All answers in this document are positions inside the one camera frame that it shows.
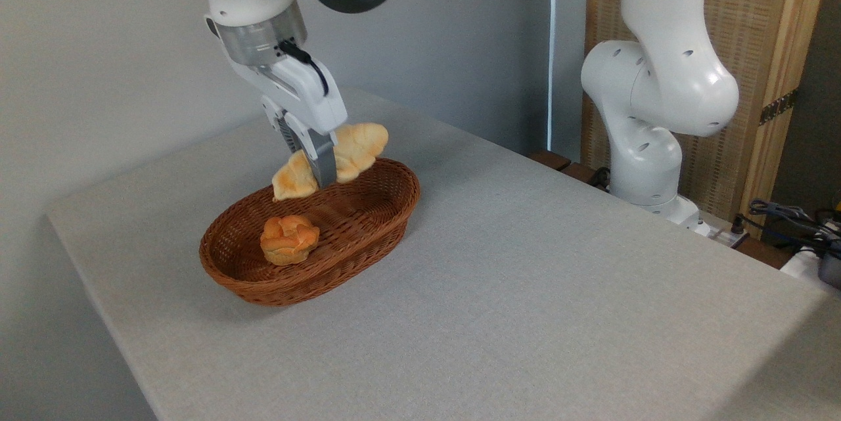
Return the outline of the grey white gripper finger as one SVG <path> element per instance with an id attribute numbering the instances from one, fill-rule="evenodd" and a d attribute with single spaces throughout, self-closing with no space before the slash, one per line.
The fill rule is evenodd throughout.
<path id="1" fill-rule="evenodd" d="M 295 134 L 285 120 L 285 110 L 283 110 L 280 106 L 277 106 L 277 104 L 267 96 L 261 96 L 261 104 L 265 115 L 271 123 L 271 126 L 275 131 L 281 133 L 290 152 L 294 154 L 298 150 L 301 150 L 302 144 L 300 143 L 300 140 L 298 140 L 297 134 Z"/>
<path id="2" fill-rule="evenodd" d="M 337 181 L 336 158 L 334 158 L 334 142 L 331 135 L 322 135 L 307 128 L 303 122 L 295 118 L 291 112 L 285 113 L 286 128 L 294 139 L 294 151 L 304 150 L 310 169 L 317 182 L 318 188 L 327 188 Z"/>

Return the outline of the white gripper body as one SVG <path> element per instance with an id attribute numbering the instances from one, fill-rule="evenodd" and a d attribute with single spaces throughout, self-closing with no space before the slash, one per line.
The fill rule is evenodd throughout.
<path id="1" fill-rule="evenodd" d="M 282 53 L 272 64 L 245 66 L 227 54 L 231 67 L 262 93 L 262 112 L 273 127 L 285 113 L 291 113 L 298 131 L 312 129 L 328 135 L 348 120 L 339 89 L 321 62 L 301 62 Z"/>

